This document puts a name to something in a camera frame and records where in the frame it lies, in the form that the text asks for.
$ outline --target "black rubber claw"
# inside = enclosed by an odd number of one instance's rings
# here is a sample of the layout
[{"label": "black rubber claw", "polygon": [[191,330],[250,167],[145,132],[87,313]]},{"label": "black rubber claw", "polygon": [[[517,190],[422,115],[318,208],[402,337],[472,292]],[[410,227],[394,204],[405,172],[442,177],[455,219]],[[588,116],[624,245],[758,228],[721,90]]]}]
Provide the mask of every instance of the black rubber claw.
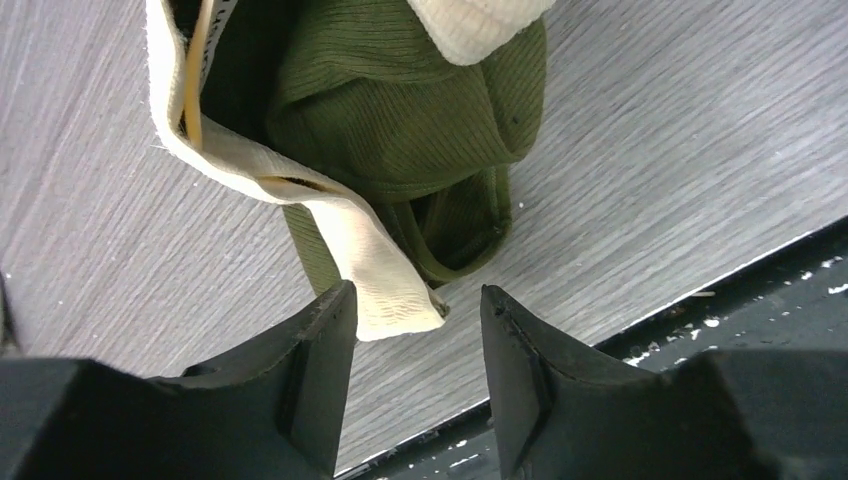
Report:
[{"label": "black rubber claw", "polygon": [[356,321],[342,282],[177,378],[0,362],[4,478],[332,478]]},{"label": "black rubber claw", "polygon": [[710,351],[654,374],[484,287],[504,479],[846,478],[848,354]]}]

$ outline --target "yellow cord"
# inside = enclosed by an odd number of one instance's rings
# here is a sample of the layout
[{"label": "yellow cord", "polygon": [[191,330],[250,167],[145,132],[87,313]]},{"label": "yellow cord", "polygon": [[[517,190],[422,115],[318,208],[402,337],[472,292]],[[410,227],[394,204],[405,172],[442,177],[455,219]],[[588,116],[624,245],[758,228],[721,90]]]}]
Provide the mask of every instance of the yellow cord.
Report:
[{"label": "yellow cord", "polygon": [[186,135],[197,150],[203,147],[203,130],[200,126],[200,73],[203,70],[203,54],[206,49],[206,36],[212,22],[212,0],[202,0],[197,24],[188,45],[186,57],[186,82],[183,116]]}]

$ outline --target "white knit fabric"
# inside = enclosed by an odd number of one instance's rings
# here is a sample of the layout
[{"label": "white knit fabric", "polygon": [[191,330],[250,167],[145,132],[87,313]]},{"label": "white knit fabric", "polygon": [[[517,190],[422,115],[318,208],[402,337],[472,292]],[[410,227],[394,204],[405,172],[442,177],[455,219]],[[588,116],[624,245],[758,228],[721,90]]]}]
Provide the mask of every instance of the white knit fabric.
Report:
[{"label": "white knit fabric", "polygon": [[474,65],[538,20],[554,0],[408,0],[454,65]]},{"label": "white knit fabric", "polygon": [[[360,340],[439,328],[447,307],[423,282],[359,195],[204,116],[200,149],[180,133],[187,68],[185,40],[174,24],[167,0],[146,2],[150,109],[164,146],[209,178],[251,198],[306,206],[342,278],[356,285]],[[306,181],[317,188],[286,179]],[[227,288],[226,280],[221,280],[220,287]]]}]

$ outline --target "laminate flooring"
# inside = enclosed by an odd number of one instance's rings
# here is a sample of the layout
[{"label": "laminate flooring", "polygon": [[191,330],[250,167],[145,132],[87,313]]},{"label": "laminate flooring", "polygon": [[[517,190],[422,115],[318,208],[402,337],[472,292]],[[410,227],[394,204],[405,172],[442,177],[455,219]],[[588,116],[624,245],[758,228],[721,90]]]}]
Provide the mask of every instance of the laminate flooring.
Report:
[{"label": "laminate flooring", "polygon": [[[158,147],[143,2],[0,0],[0,255],[27,355],[176,375],[311,292],[280,211]],[[339,468],[486,398],[497,284],[597,342],[848,214],[848,3],[560,0],[502,253],[360,344]]]}]

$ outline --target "green ribbed cloth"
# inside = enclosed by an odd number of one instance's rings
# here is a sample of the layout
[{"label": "green ribbed cloth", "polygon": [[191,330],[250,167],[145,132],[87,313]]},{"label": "green ribbed cloth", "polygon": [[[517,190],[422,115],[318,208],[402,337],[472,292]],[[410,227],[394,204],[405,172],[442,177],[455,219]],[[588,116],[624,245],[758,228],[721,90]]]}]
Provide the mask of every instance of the green ribbed cloth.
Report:
[{"label": "green ribbed cloth", "polygon": [[[240,0],[202,109],[362,195],[437,287],[511,229],[507,168],[535,142],[546,57],[541,20],[458,67],[405,0]],[[321,293],[339,278],[330,252],[306,208],[283,209]]]}]

